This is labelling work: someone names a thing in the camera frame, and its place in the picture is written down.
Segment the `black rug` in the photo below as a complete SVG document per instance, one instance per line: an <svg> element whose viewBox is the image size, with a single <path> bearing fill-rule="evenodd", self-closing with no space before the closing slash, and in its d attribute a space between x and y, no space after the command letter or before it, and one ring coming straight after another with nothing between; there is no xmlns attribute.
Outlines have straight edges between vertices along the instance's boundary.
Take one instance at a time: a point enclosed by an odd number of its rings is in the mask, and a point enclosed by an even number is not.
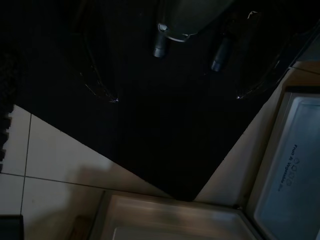
<svg viewBox="0 0 320 240"><path fill-rule="evenodd" d="M28 68L16 104L176 199L197 196L274 90L231 100L237 73L209 71L210 29L153 58L156 1L108 0L101 10L119 92L110 103L85 86L81 40L55 1L1 5L6 36Z"/></svg>

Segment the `tile floor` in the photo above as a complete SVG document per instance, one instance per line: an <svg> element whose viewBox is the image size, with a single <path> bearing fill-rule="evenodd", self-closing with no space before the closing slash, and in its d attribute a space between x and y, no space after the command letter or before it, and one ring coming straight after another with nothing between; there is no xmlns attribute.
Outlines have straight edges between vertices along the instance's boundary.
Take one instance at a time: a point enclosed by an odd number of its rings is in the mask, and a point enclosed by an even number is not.
<svg viewBox="0 0 320 240"><path fill-rule="evenodd" d="M257 148L272 122L280 91L263 106L196 201L239 201L250 175L245 169L257 162ZM0 174L0 215L22 214L25 239L64 239L77 215L94 215L108 189L169 197L22 108L15 106L10 117Z"/></svg>

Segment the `black mat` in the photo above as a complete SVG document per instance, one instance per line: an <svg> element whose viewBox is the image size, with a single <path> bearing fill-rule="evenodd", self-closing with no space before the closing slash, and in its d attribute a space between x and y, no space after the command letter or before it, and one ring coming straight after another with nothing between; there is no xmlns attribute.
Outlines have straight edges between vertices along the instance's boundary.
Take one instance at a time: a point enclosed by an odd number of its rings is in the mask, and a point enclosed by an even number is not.
<svg viewBox="0 0 320 240"><path fill-rule="evenodd" d="M80 55L77 36L54 1L3 4L1 21L28 66L17 104L177 199L197 196L273 92L230 100L236 72L209 72L210 30L153 58L156 1L109 0L101 9L119 92L119 103L109 103L70 60Z"/></svg>

